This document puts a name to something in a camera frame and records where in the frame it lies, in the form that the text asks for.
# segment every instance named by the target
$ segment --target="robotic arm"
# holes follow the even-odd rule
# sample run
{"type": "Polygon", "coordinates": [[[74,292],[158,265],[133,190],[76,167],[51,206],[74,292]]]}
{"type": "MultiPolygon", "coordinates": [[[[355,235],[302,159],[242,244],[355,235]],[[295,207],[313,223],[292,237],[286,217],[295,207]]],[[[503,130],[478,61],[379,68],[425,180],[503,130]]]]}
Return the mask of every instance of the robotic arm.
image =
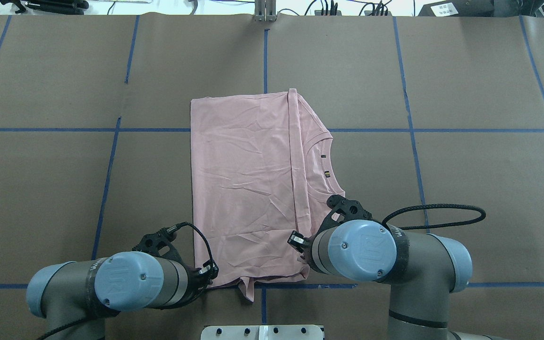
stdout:
{"type": "Polygon", "coordinates": [[[104,339],[104,318],[142,308],[179,308],[200,297],[218,267],[205,237],[210,260],[202,269],[184,263],[172,245],[183,226],[203,237],[184,222],[145,235],[131,252],[38,271],[26,289],[26,302],[32,314],[48,321],[50,331],[39,339],[104,339]],[[166,246],[169,251],[161,255],[166,246]]]}
{"type": "Polygon", "coordinates": [[[473,273],[460,242],[385,227],[359,202],[340,195],[330,196],[327,205],[331,212],[315,235],[294,231],[287,242],[319,273],[390,284],[390,340],[504,340],[447,328],[449,294],[464,290],[473,273]],[[337,214],[341,221],[333,218],[337,214]]]}

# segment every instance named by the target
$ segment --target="white mounting plate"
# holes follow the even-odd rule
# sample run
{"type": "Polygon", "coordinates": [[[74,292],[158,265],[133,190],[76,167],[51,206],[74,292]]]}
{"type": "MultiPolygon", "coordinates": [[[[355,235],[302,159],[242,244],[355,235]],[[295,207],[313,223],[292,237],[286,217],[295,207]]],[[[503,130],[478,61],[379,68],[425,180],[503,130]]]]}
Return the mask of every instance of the white mounting plate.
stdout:
{"type": "Polygon", "coordinates": [[[207,326],[201,332],[201,340],[324,340],[323,329],[319,325],[207,326]]]}

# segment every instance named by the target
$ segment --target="folded t-shirt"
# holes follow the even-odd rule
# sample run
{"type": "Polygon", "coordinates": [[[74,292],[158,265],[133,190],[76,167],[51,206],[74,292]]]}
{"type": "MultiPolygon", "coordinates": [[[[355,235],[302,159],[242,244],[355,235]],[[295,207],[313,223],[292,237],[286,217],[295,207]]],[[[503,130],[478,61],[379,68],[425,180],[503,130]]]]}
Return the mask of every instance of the folded t-shirt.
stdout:
{"type": "MultiPolygon", "coordinates": [[[[287,243],[306,237],[345,192],[331,167],[332,136],[295,89],[193,99],[190,149],[194,224],[207,237],[220,274],[212,287],[296,282],[309,267],[287,243]]],[[[195,263],[209,260],[195,237],[195,263]]]]}

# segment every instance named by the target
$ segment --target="gray robot arm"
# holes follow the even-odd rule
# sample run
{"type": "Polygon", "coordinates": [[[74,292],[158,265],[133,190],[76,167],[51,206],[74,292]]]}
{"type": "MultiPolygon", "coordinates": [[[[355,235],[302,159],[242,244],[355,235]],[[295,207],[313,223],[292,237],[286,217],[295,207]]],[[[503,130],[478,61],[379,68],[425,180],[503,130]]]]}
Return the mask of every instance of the gray robot arm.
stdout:
{"type": "Polygon", "coordinates": [[[218,268],[212,259],[202,269],[182,261],[171,242],[185,225],[192,226],[185,222],[145,235],[131,252],[38,271],[26,302],[32,314],[47,319],[49,332],[40,339],[100,340],[104,319],[119,312],[179,308],[197,299],[218,268]],[[166,246],[169,251],[159,254],[166,246]]]}
{"type": "Polygon", "coordinates": [[[331,213],[311,238],[293,232],[288,242],[315,271],[391,285],[390,340],[501,340],[448,329],[449,294],[464,290],[473,273],[458,241],[387,228],[357,201],[328,200],[331,213]],[[335,213],[344,220],[331,220],[335,213]]]}

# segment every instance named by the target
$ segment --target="metal bracket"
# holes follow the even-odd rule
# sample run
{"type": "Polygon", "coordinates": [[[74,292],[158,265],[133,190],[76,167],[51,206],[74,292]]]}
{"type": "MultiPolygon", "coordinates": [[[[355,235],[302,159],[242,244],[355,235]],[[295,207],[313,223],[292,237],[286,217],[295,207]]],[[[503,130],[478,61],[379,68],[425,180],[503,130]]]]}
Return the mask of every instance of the metal bracket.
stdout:
{"type": "Polygon", "coordinates": [[[276,0],[255,0],[255,21],[276,21],[276,0]]]}
{"type": "Polygon", "coordinates": [[[208,326],[201,340],[324,340],[321,325],[208,326]]]}

